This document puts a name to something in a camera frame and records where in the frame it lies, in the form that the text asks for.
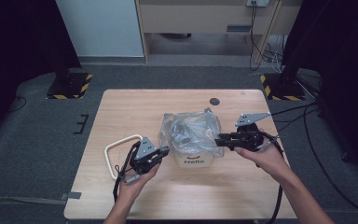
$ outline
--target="black and yellow hazard tape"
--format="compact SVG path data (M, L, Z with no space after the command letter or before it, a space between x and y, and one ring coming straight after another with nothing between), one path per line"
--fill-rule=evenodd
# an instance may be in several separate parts
M89 84L91 82L92 75L87 74L86 78L84 79L84 82L81 86L81 89L76 94L66 94L66 93L57 93L57 94L47 94L47 99L78 99L83 98L84 94L86 93L87 88L89 87Z
M305 100L303 96L288 96L288 95L276 95L272 92L269 84L266 81L265 76L260 76L261 83L263 83L264 91L266 93L267 99L269 100L290 100L290 101L301 101Z

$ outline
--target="white loop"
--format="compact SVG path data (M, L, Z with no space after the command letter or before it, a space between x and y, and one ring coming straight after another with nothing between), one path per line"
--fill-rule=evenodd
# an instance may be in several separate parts
M126 137L126 138L123 138L119 141L116 141L115 143L112 143L110 144L109 146L107 146L104 150L104 154L105 154L105 158L106 158L106 163L107 163L107 167L109 168L109 172L110 172L110 175L114 178L114 179L117 179L117 176L115 176L115 174L113 174L113 170L112 170L112 165L110 164L110 160L109 160L109 157L107 155L107 151L112 148L112 147L115 147L117 145L120 145L122 143L125 143L125 142L128 142L132 139L139 139L142 141L143 137L139 134L135 134L135 135L132 135L130 137Z

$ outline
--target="person's right arm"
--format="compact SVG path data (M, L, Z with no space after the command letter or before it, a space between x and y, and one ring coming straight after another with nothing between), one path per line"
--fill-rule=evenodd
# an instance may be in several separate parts
M235 151L242 157L254 161L282 186L300 223L334 223L316 202L299 177L284 161L279 150L272 144L252 152L237 147Z

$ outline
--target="black curtain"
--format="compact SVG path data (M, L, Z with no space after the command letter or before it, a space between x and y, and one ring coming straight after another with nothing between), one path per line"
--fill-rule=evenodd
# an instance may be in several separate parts
M54 0L0 0L0 120L23 81L81 65Z
M323 78L318 101L325 118L343 149L358 161L358 1L304 0L287 39L286 66L298 48L299 66Z

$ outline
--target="paper container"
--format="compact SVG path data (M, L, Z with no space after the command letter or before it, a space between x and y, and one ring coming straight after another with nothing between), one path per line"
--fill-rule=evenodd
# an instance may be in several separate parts
M174 153L176 163L183 168L200 168L208 167L213 163L214 157L207 152L200 152L191 156L181 156L179 153Z

